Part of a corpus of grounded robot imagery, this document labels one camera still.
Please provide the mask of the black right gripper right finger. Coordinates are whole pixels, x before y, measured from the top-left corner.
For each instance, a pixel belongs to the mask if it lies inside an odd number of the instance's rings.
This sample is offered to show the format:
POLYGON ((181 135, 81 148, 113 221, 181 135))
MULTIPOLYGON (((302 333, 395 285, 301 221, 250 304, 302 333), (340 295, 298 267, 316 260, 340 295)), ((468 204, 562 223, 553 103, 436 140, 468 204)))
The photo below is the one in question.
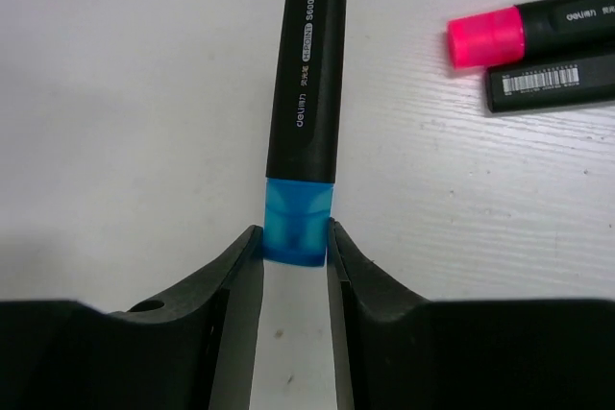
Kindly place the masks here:
POLYGON ((614 303, 432 301, 328 225, 341 409, 610 409, 614 303))

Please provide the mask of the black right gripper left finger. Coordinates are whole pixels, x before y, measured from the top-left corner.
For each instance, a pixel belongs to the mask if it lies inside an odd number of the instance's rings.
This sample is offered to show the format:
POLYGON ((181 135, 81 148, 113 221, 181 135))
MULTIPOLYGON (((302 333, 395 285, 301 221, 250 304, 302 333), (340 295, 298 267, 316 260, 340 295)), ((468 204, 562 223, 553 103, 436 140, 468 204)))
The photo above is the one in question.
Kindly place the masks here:
POLYGON ((262 230, 127 311, 1 305, 5 409, 246 409, 263 295, 262 230))

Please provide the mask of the blue cap black highlighter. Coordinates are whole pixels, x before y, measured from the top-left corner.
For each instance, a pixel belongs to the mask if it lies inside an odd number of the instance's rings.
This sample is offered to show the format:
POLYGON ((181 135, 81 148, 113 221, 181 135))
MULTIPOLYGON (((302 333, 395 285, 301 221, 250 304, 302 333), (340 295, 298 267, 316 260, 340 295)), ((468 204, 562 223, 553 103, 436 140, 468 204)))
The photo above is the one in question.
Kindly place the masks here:
POLYGON ((266 162, 264 258, 321 267, 336 178, 347 0, 285 0, 266 162))

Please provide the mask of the purple cap black highlighter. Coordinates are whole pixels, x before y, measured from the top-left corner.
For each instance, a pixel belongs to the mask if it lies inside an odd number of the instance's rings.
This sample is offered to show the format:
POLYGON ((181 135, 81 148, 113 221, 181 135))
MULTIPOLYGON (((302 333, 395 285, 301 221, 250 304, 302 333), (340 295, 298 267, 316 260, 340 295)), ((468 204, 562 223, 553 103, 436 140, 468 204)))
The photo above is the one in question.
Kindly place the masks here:
POLYGON ((494 114, 601 103, 614 98, 612 47, 520 61, 485 73, 494 114))

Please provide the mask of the pink cap black highlighter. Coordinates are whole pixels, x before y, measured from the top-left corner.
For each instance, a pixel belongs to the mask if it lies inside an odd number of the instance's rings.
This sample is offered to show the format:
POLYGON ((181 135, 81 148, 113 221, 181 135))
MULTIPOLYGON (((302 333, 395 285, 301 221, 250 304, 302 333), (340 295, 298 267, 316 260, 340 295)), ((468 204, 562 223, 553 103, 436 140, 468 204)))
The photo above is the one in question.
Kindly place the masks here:
POLYGON ((538 0, 448 22, 455 69, 513 63, 614 39, 614 0, 538 0))

